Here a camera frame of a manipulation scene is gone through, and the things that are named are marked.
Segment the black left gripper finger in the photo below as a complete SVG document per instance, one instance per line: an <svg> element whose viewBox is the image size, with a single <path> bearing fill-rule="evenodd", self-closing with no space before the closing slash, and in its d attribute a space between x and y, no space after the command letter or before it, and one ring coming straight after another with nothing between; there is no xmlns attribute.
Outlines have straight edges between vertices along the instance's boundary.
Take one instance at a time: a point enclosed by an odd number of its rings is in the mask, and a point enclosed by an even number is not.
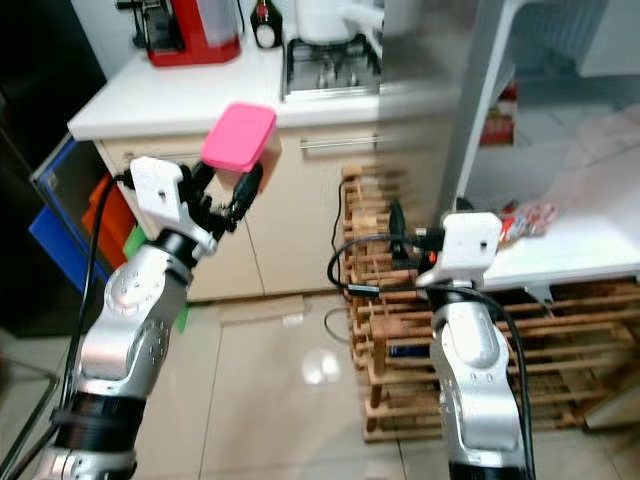
<svg viewBox="0 0 640 480"><path fill-rule="evenodd" d="M252 202L259 195L262 183L262 166L253 165L250 172L244 173L239 177L230 196L230 202L227 205L229 219L233 221L241 221L247 211L250 210Z"/></svg>
<svg viewBox="0 0 640 480"><path fill-rule="evenodd" d="M186 204L192 209L210 209L212 198L207 188L215 178L216 170L204 163L196 161L186 168Z"/></svg>

